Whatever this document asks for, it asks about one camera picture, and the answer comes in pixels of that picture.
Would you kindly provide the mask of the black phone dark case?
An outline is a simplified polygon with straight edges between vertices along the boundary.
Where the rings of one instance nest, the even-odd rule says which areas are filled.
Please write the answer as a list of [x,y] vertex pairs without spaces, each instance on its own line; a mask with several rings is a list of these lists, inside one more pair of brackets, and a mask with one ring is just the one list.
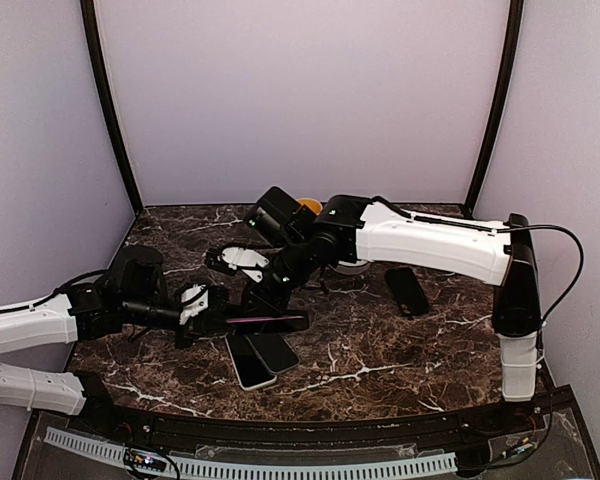
[[295,333],[310,326],[309,317],[303,312],[279,317],[231,318],[226,323],[242,335]]

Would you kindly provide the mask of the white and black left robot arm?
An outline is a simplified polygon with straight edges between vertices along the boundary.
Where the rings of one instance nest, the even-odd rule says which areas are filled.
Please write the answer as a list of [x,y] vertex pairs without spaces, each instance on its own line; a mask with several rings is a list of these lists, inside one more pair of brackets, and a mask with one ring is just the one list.
[[[177,348],[221,328],[228,291],[190,283],[169,294],[164,258],[151,247],[122,248],[105,270],[82,274],[46,297],[0,307],[0,354],[69,344],[121,332],[123,326],[172,331]],[[81,414],[100,436],[121,427],[120,412],[95,374],[44,372],[0,362],[0,405]]]

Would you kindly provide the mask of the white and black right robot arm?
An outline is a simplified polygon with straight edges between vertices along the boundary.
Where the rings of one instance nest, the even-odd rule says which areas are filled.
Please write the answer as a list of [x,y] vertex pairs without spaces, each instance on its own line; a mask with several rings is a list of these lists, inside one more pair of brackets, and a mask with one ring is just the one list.
[[243,290],[241,305],[249,313],[283,313],[292,292],[314,272],[341,262],[419,266],[493,286],[491,323],[500,343],[504,401],[491,410],[490,424],[510,434],[527,420],[548,315],[540,305],[535,228],[526,217],[463,220],[404,210],[381,196],[344,194],[314,213],[273,186],[245,222],[277,250]]

